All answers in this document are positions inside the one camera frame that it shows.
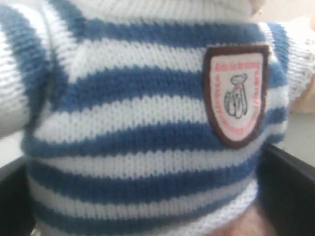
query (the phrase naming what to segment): white background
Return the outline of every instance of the white background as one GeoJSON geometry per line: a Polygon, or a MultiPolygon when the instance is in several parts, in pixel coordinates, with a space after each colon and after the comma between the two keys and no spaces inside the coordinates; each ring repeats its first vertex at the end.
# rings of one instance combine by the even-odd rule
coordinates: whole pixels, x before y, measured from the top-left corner
{"type": "MultiPolygon", "coordinates": [[[[19,0],[33,4],[35,0],[19,0]]],[[[258,21],[288,21],[303,15],[315,14],[315,0],[267,0],[258,21]]],[[[18,148],[21,134],[0,140],[0,167],[22,155],[18,148]]],[[[315,166],[315,116],[291,115],[286,146],[290,152],[315,166]]]]}

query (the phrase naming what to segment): knit fabric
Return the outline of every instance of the knit fabric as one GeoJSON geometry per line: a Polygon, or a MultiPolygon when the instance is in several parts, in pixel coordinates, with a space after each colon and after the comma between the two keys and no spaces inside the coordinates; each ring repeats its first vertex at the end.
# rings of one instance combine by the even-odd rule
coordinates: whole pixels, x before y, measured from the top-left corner
{"type": "Polygon", "coordinates": [[[0,6],[0,133],[26,130],[45,236],[203,236],[253,202],[261,147],[283,140],[291,73],[308,57],[293,60],[299,44],[283,25],[242,23],[246,3],[0,6]],[[258,43],[271,46],[265,113],[258,137],[230,149],[207,119],[204,54],[258,43]]]}

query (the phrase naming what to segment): brown patch border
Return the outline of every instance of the brown patch border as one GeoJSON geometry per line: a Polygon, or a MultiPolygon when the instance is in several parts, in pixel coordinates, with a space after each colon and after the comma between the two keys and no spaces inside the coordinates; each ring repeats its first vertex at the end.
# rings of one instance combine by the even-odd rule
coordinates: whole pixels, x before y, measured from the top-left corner
{"type": "Polygon", "coordinates": [[[242,148],[246,146],[247,144],[249,144],[258,135],[259,127],[261,126],[262,119],[263,119],[265,109],[266,109],[266,94],[267,94],[267,87],[268,87],[268,80],[269,80],[269,71],[268,71],[269,54],[270,54],[269,46],[266,44],[213,47],[213,48],[208,48],[205,54],[204,64],[203,64],[203,86],[204,86],[203,90],[204,90],[204,99],[205,99],[208,121],[211,125],[213,125],[213,129],[216,132],[216,134],[230,148],[242,148]],[[233,141],[233,140],[230,140],[221,130],[218,124],[218,121],[215,117],[214,110],[212,108],[211,87],[210,87],[211,60],[214,56],[229,56],[229,55],[252,54],[252,53],[260,53],[263,55],[261,110],[258,116],[258,120],[252,132],[248,134],[248,136],[241,141],[233,141]]]}

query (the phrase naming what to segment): badge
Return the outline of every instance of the badge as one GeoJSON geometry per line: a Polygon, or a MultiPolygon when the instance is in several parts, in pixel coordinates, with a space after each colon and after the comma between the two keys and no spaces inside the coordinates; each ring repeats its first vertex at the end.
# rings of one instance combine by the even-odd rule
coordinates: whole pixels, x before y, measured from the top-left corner
{"type": "Polygon", "coordinates": [[[266,105],[269,46],[209,48],[204,60],[208,120],[231,148],[257,136],[266,105]]]}

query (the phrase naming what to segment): sweater collar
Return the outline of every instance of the sweater collar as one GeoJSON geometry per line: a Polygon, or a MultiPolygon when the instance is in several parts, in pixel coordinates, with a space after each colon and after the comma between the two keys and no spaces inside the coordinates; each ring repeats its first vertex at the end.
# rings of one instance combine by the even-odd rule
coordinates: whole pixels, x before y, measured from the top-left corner
{"type": "Polygon", "coordinates": [[[245,22],[249,0],[70,0],[87,17],[203,23],[245,22]]]}

